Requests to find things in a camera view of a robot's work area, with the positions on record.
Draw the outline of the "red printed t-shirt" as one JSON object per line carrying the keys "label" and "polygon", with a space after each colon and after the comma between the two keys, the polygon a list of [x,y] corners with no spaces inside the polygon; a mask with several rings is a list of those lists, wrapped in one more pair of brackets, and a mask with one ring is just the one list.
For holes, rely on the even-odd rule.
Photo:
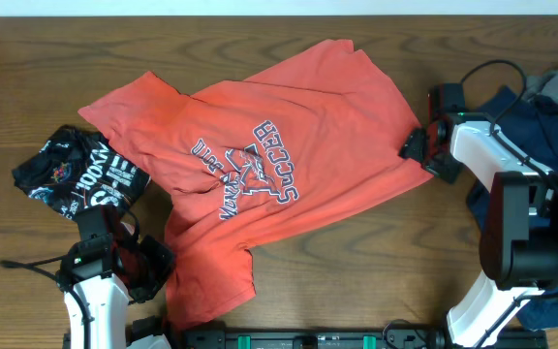
{"label": "red printed t-shirt", "polygon": [[186,95],[146,73],[80,115],[171,197],[170,322],[211,321],[255,294],[254,247],[361,213],[429,179],[399,154],[418,119],[347,39]]}

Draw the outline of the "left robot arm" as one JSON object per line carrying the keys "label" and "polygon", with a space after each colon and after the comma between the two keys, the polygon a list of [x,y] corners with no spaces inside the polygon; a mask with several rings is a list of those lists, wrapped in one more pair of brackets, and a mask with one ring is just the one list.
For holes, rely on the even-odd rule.
{"label": "left robot arm", "polygon": [[150,316],[128,326],[127,311],[154,299],[173,267],[172,252],[152,237],[132,242],[107,234],[75,244],[56,273],[70,320],[62,346],[170,348],[161,319]]}

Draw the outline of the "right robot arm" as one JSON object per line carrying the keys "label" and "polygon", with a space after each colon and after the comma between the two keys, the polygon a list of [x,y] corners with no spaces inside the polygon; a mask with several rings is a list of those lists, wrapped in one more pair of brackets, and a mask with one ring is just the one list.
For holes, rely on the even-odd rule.
{"label": "right robot arm", "polygon": [[533,161],[479,112],[438,114],[411,131],[399,155],[448,183],[468,169],[489,194],[481,272],[429,345],[494,347],[520,309],[558,298],[558,172]]}

